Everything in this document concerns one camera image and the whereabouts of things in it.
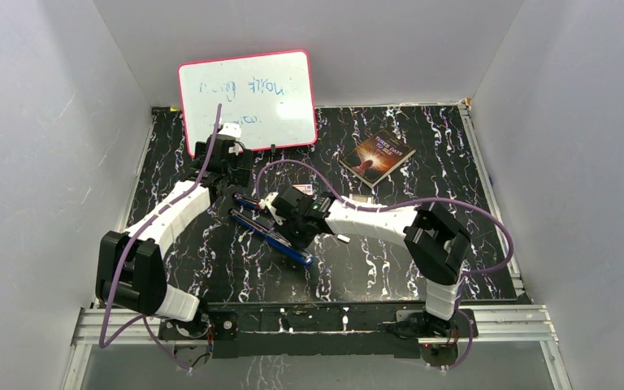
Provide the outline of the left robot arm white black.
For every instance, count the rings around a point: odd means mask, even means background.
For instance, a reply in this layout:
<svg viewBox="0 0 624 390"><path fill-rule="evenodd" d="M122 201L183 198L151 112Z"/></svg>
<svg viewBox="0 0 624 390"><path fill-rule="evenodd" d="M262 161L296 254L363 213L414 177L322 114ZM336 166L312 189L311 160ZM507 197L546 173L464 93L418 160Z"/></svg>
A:
<svg viewBox="0 0 624 390"><path fill-rule="evenodd" d="M238 136L217 135L198 142L200 151L169 195L140 222L101 240L95 295L147 316L178 320L191 338L204 336L210 316L200 299L166 280L164 257L180 234L208 211L231 186L249 184L253 152Z"/></svg>

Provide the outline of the staple box tray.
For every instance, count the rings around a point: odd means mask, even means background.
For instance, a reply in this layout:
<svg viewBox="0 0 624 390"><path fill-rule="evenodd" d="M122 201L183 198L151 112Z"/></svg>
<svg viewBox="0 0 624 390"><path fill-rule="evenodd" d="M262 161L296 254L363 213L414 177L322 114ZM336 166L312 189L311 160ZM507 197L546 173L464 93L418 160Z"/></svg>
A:
<svg viewBox="0 0 624 390"><path fill-rule="evenodd" d="M353 200L354 202L366 203L369 205L375 204L374 198L372 196L366 196L366 195L361 195L361 194L350 194L349 198Z"/></svg>

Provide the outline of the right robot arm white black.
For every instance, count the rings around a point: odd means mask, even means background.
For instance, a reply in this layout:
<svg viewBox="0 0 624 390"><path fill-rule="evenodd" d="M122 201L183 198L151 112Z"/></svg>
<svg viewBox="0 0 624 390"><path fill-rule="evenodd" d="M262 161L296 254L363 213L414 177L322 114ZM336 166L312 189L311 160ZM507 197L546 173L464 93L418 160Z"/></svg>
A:
<svg viewBox="0 0 624 390"><path fill-rule="evenodd" d="M274 219L275 232L296 251L307 249L322 234L364 236L405 248L427 280L427 295L422 313L398 320L393 332L401 337L448 337L455 331L462 263L471 238L438 202L392 208L332 193L312 197L287 187L267 194L258 205Z"/></svg>

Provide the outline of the whiteboard with pink frame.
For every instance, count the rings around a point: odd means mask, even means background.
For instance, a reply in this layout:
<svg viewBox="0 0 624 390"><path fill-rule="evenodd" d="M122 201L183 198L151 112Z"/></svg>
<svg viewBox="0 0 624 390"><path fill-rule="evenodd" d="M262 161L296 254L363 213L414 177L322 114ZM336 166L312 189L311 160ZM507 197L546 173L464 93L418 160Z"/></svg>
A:
<svg viewBox="0 0 624 390"><path fill-rule="evenodd" d="M239 124L241 140L252 150L312 145L319 138L304 50L183 63L177 76L190 156L216 117Z"/></svg>

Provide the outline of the small red staple box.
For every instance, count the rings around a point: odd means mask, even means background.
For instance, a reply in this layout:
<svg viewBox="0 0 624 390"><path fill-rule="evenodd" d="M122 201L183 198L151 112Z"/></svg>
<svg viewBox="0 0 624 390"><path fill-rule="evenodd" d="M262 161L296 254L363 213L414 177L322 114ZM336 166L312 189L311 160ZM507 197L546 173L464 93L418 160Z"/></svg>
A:
<svg viewBox="0 0 624 390"><path fill-rule="evenodd" d="M311 184L294 184L293 187L295 189L301 191L305 195L309 195L309 196L313 196L314 195L314 189L313 189L313 186Z"/></svg>

